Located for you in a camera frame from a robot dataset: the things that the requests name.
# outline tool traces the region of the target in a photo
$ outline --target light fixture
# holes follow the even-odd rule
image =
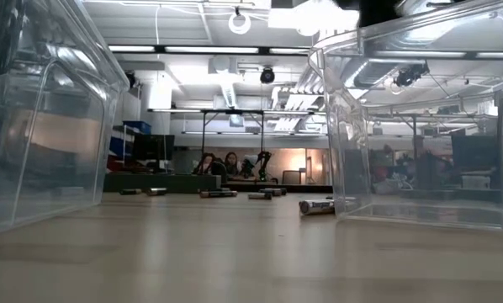
[[[168,53],[257,54],[257,47],[166,46]]]
[[[201,109],[149,109],[149,111],[154,113],[183,113],[183,114],[191,114],[191,113],[201,113]]]
[[[294,111],[294,110],[265,110],[264,114],[293,114],[293,115],[308,115],[313,112],[308,111]]]
[[[233,135],[233,136],[259,136],[261,133],[250,133],[250,132],[228,132],[228,131],[205,131],[205,135]],[[183,135],[202,135],[201,131],[182,131]],[[293,132],[268,132],[264,133],[265,136],[328,136],[328,134],[310,134],[310,133],[293,133]]]
[[[372,56],[381,57],[409,57],[409,58],[462,58],[467,53],[464,51],[434,51],[434,50],[376,50]]]
[[[486,51],[476,55],[479,59],[503,59],[503,52]]]
[[[259,135],[257,133],[246,133],[246,132],[226,132],[226,131],[222,131],[219,133],[220,135]]]
[[[217,135],[218,133],[215,131],[205,131],[205,135]],[[181,134],[184,135],[202,135],[203,133],[201,131],[183,131]]]
[[[112,52],[154,52],[154,46],[148,45],[110,45]]]
[[[255,3],[232,2],[232,1],[204,1],[204,0],[174,0],[174,1],[156,1],[156,0],[134,0],[134,1],[116,1],[116,0],[83,0],[84,3],[112,3],[125,6],[197,6],[203,4],[205,7],[239,7],[253,8]]]
[[[308,55],[309,48],[271,48],[269,52],[275,55]]]
[[[295,136],[328,136],[328,134],[296,133]]]
[[[244,23],[242,25],[235,25],[235,18],[242,16],[244,18]],[[251,26],[252,26],[252,21],[250,20],[250,16],[247,13],[239,13],[238,8],[236,8],[236,13],[233,13],[229,17],[228,24],[230,31],[237,35],[243,35],[247,33]]]

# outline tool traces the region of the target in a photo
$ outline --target wooden floor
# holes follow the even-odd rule
[[[503,234],[300,217],[300,199],[104,195],[0,234],[0,303],[503,303]]]

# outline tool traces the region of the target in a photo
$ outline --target woman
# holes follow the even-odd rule
[[[238,158],[234,152],[229,152],[225,156],[225,168],[229,176],[236,176],[240,172]]]
[[[212,161],[215,159],[214,154],[205,153],[199,165],[193,170],[192,174],[211,174],[212,173]]]

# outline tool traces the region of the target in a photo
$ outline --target cylindrical battery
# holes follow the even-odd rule
[[[260,193],[270,193],[274,197],[279,197],[282,195],[282,190],[281,189],[259,189]]]
[[[238,192],[233,191],[209,191],[209,192],[200,192],[199,196],[201,198],[224,198],[224,197],[236,197]]]
[[[248,199],[272,199],[271,193],[252,193],[248,195]]]
[[[333,214],[336,212],[334,202],[328,199],[300,201],[299,207],[302,215]]]
[[[219,188],[219,189],[200,189],[199,192],[219,192],[219,191],[231,191],[230,188]]]
[[[141,194],[141,189],[122,189],[119,194],[130,195],[130,194]]]
[[[167,193],[167,189],[146,189],[145,192],[148,196],[165,195]]]

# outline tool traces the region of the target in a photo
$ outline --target transparent plastic container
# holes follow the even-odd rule
[[[338,216],[503,229],[502,0],[329,37],[310,65],[324,83]],[[399,149],[412,162],[373,165]]]
[[[0,0],[0,231],[101,200],[127,88],[80,2]]]

